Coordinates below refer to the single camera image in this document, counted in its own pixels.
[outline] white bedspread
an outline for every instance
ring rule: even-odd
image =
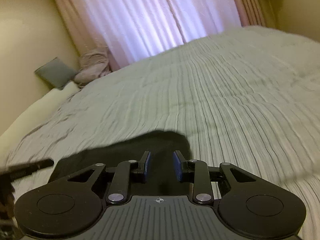
[[[26,135],[6,164],[57,162],[174,130],[186,135],[194,158],[231,162],[297,194],[308,212],[300,236],[318,240],[319,69],[319,43],[280,31],[248,27],[195,40],[90,83]],[[51,172],[16,183],[16,195]]]

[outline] pink curtain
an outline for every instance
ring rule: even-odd
[[[241,26],[234,0],[56,1],[80,53],[108,46],[112,70]]]

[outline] beige wall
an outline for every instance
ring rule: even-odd
[[[276,27],[320,41],[320,0],[265,0],[273,8]]]
[[[53,0],[0,0],[0,135],[49,91],[33,73],[55,57],[78,68]]]

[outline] white pillow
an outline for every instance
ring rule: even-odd
[[[0,167],[4,165],[4,163],[2,163],[2,161],[5,161],[3,157],[23,136],[37,125],[45,122],[68,97],[78,91],[78,86],[71,81],[63,90],[57,88],[50,90],[19,115],[4,134],[0,136]]]

